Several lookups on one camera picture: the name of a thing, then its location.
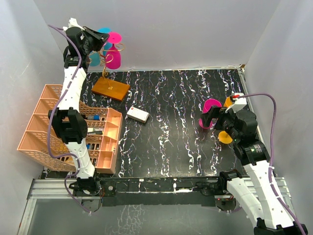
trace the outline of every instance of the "marble pattern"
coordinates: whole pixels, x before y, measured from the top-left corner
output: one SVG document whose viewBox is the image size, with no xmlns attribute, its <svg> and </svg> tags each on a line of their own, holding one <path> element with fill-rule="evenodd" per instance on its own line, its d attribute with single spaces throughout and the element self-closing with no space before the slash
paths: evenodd
<svg viewBox="0 0 313 235">
<path fill-rule="evenodd" d="M 219 131 L 198 123 L 207 99 L 223 104 L 232 92 L 243 92 L 237 70 L 112 72 L 109 79 L 131 87 L 122 102 L 91 92 L 100 76 L 87 75 L 81 99 L 123 115 L 114 177 L 216 176 L 233 168 L 243 173 L 231 145 L 219 142 Z M 131 106 L 150 113 L 146 124 L 126 117 Z"/>
</svg>

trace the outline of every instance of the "orange basket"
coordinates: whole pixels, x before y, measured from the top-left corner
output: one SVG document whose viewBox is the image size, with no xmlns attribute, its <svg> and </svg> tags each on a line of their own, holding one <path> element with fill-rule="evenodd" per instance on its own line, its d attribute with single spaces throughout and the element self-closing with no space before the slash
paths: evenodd
<svg viewBox="0 0 313 235">
<path fill-rule="evenodd" d="M 61 91 L 62 85 L 45 85 L 19 144 L 18 151 L 51 170 L 75 171 L 71 156 L 53 159 L 47 151 L 48 111 L 55 106 Z M 88 153 L 90 161 L 98 173 L 113 174 L 123 119 L 122 114 L 112 108 L 92 108 L 82 101 L 79 104 L 79 111 L 86 116 L 100 116 L 99 121 L 86 120 L 88 127 L 103 128 L 102 135 L 87 135 L 86 144 L 93 147 L 92 150 L 88 150 Z M 54 155 L 69 153 L 68 148 L 56 137 L 53 129 L 51 130 L 50 143 Z"/>
</svg>

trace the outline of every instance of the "magenta cup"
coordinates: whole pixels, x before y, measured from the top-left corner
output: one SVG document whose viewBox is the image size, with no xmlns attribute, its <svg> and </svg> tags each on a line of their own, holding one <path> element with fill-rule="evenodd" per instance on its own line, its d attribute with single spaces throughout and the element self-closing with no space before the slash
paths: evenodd
<svg viewBox="0 0 313 235">
<path fill-rule="evenodd" d="M 222 106 L 222 104 L 221 104 L 218 100 L 216 100 L 216 99 L 208 99 L 208 100 L 206 100 L 205 103 L 204 103 L 202 113 L 206 113 L 207 111 L 209 111 L 210 108 L 211 108 L 213 105 L 216 105 L 217 107 L 221 107 L 221 106 Z M 203 127 L 203 123 L 202 123 L 202 120 L 201 120 L 201 118 L 200 118 L 200 119 L 199 119 L 199 125 L 200 125 L 200 127 L 202 127 L 203 129 L 209 129 L 209 128 L 211 128 L 211 126 L 213 125 L 213 123 L 211 122 L 209 127 Z"/>
</svg>

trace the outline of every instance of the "small box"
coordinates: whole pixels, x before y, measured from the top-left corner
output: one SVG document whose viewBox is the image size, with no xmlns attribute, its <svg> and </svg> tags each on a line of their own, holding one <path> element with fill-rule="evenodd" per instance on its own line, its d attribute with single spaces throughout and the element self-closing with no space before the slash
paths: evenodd
<svg viewBox="0 0 313 235">
<path fill-rule="evenodd" d="M 127 112 L 127 117 L 146 123 L 149 113 L 132 106 Z"/>
</svg>

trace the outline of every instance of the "wall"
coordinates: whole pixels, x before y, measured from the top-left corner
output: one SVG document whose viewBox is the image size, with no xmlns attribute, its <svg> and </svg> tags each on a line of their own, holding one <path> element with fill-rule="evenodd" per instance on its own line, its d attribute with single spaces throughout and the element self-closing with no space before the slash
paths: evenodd
<svg viewBox="0 0 313 235">
<path fill-rule="evenodd" d="M 277 101 L 275 169 L 286 178 L 301 222 L 312 233 L 312 54 L 313 1 L 282 1 L 246 66 L 250 93 L 267 92 Z M 252 98 L 269 147 L 272 103 Z"/>
<path fill-rule="evenodd" d="M 33 0 L 0 0 L 0 230 L 16 234 L 33 178 L 43 167 L 16 149 L 46 83 L 62 83 L 63 63 Z"/>
<path fill-rule="evenodd" d="M 34 0 L 47 24 L 70 17 L 123 36 L 121 70 L 246 64 L 279 0 Z M 56 33 L 64 50 L 66 42 Z M 90 67 L 91 70 L 102 70 Z"/>
</svg>

